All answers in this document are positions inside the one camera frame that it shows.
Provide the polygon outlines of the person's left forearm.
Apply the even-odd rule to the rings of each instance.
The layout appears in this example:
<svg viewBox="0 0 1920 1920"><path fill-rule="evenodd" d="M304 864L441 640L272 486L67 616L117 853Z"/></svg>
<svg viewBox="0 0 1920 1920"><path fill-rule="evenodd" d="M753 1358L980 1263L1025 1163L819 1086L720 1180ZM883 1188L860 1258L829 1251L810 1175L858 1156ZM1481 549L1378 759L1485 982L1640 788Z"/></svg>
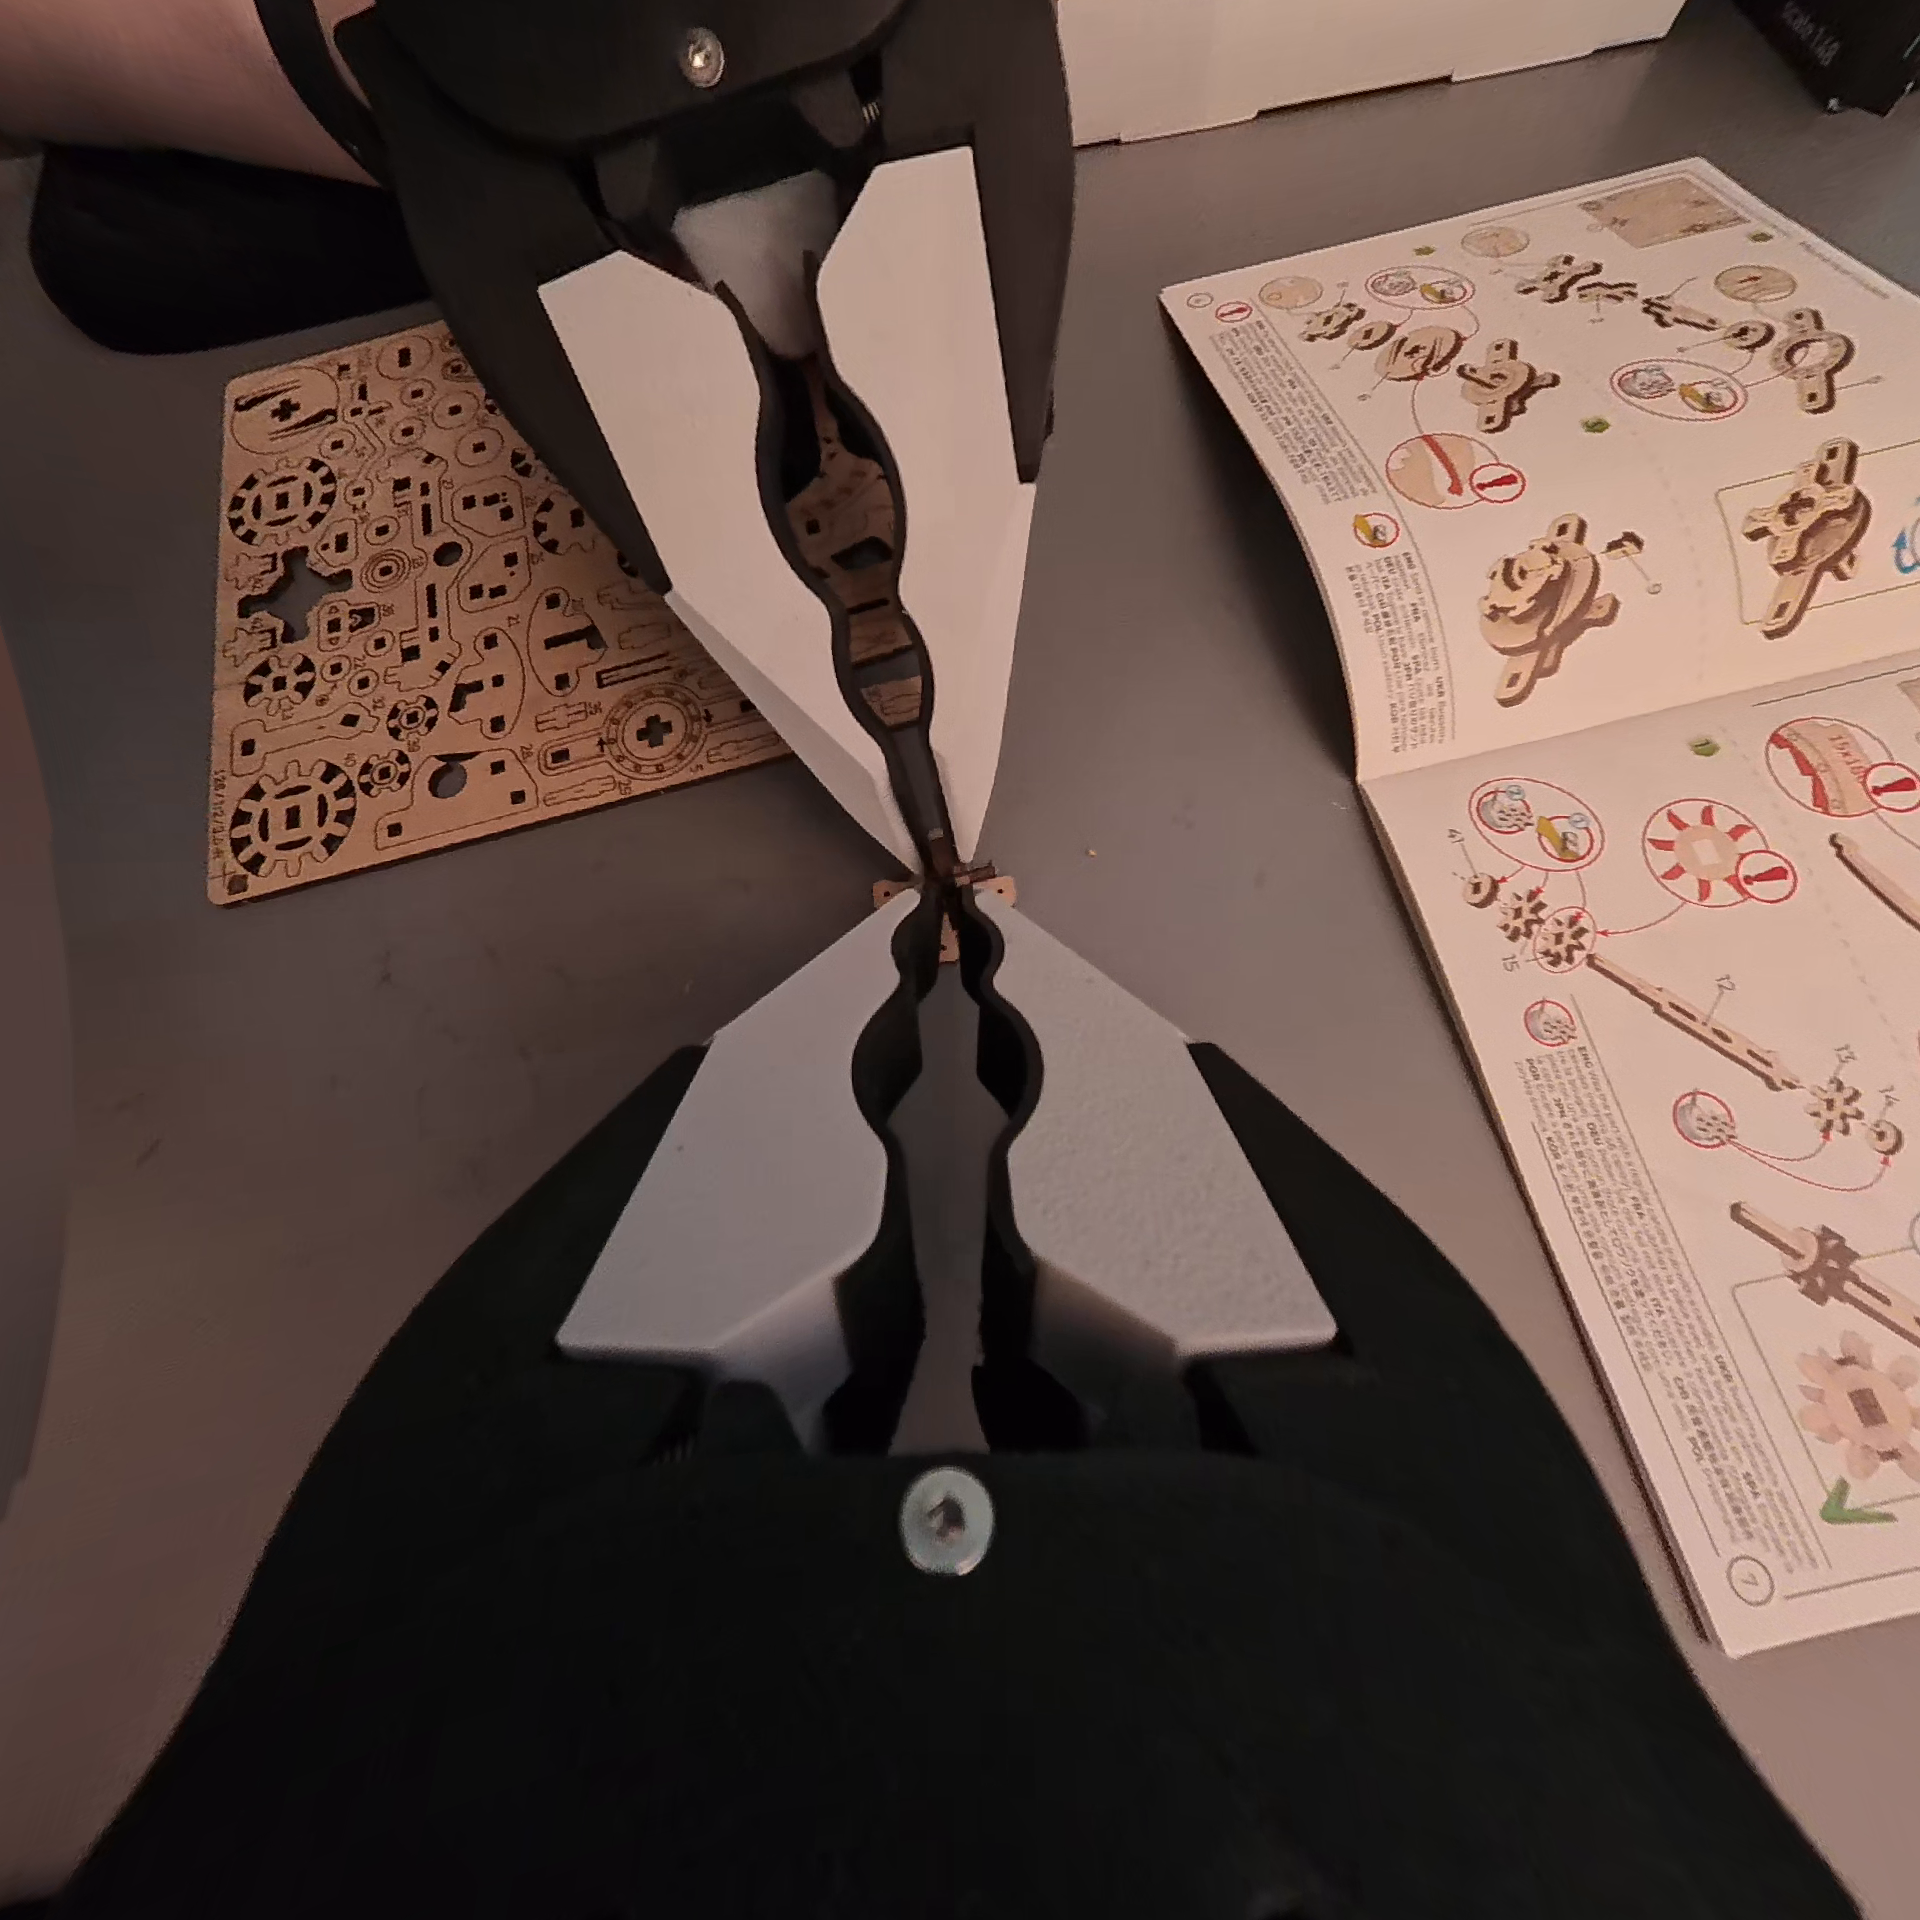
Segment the person's left forearm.
<svg viewBox="0 0 1920 1920"><path fill-rule="evenodd" d="M298 99L252 2L4 2L2 130L370 183Z"/></svg>

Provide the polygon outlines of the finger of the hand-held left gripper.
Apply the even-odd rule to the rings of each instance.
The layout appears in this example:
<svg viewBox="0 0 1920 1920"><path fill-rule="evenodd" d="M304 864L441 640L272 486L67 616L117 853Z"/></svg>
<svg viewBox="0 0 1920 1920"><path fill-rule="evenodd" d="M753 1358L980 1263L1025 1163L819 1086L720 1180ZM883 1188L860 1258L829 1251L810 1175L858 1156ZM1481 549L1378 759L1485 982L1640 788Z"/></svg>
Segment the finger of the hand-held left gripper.
<svg viewBox="0 0 1920 1920"><path fill-rule="evenodd" d="M970 148L881 165L816 287L835 368L895 456L904 610L930 667L952 868L975 864L1018 645L1033 484L1018 472Z"/></svg>
<svg viewBox="0 0 1920 1920"><path fill-rule="evenodd" d="M666 599L835 800L911 871L883 744L837 671L845 623L799 558L760 339L723 294L616 252L539 286L666 567Z"/></svg>

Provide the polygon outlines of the white cardboard box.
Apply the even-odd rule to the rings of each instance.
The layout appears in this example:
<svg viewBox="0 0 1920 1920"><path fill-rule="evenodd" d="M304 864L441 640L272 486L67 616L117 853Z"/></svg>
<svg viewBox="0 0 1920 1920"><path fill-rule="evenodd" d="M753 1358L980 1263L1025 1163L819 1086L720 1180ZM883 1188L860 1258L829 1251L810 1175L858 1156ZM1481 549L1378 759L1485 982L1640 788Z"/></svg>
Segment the white cardboard box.
<svg viewBox="0 0 1920 1920"><path fill-rule="evenodd" d="M1060 2L1072 139L1234 126L1669 34L1676 2Z"/></svg>

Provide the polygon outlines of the laser-cut wooden parts sheet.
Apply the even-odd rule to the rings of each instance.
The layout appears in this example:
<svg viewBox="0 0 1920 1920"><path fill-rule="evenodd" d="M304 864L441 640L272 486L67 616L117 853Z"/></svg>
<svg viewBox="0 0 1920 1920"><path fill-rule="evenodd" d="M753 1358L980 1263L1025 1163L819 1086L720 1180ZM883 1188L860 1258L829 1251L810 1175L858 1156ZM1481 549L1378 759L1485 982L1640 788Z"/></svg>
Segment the laser-cut wooden parts sheet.
<svg viewBox="0 0 1920 1920"><path fill-rule="evenodd" d="M209 899L788 754L447 325L225 392Z"/></svg>

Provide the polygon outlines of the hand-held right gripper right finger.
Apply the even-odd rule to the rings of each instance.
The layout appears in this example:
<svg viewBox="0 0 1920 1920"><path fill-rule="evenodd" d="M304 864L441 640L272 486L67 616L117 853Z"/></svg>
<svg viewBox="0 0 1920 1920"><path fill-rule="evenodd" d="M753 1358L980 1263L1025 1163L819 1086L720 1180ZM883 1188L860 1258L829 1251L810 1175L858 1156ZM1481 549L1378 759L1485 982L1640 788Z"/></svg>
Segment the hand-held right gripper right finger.
<svg viewBox="0 0 1920 1920"><path fill-rule="evenodd" d="M978 907L988 1428L1189 1428L1200 1359L1337 1335L1186 1035L1009 903Z"/></svg>

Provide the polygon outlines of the open paper instruction booklet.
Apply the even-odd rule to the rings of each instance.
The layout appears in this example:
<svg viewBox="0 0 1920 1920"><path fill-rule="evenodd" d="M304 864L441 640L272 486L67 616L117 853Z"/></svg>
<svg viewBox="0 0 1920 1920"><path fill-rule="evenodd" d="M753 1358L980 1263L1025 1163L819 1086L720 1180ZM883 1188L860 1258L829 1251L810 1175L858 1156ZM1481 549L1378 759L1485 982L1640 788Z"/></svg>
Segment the open paper instruction booklet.
<svg viewBox="0 0 1920 1920"><path fill-rule="evenodd" d="M1919 1605L1919 307L1705 160L1176 283L1735 1654Z"/></svg>

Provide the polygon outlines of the black box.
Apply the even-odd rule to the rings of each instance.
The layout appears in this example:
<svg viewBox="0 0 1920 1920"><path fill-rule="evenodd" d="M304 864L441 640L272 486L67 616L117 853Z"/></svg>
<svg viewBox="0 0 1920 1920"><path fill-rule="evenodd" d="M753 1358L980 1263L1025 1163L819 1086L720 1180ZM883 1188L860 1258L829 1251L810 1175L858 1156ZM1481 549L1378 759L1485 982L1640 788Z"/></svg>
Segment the black box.
<svg viewBox="0 0 1920 1920"><path fill-rule="evenodd" d="M1919 83L1915 2L1738 2L1827 110L1887 115Z"/></svg>

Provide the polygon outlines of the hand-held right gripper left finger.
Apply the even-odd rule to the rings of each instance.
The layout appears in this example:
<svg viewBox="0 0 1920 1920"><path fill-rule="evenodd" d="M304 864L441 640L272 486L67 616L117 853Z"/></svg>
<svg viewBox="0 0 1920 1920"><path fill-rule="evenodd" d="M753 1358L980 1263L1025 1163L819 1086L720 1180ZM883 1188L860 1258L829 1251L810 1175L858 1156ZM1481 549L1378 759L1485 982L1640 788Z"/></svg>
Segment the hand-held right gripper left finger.
<svg viewBox="0 0 1920 1920"><path fill-rule="evenodd" d="M713 1035L568 1355L756 1380L810 1444L889 1446L923 1339L891 1115L938 970L938 907L887 904Z"/></svg>

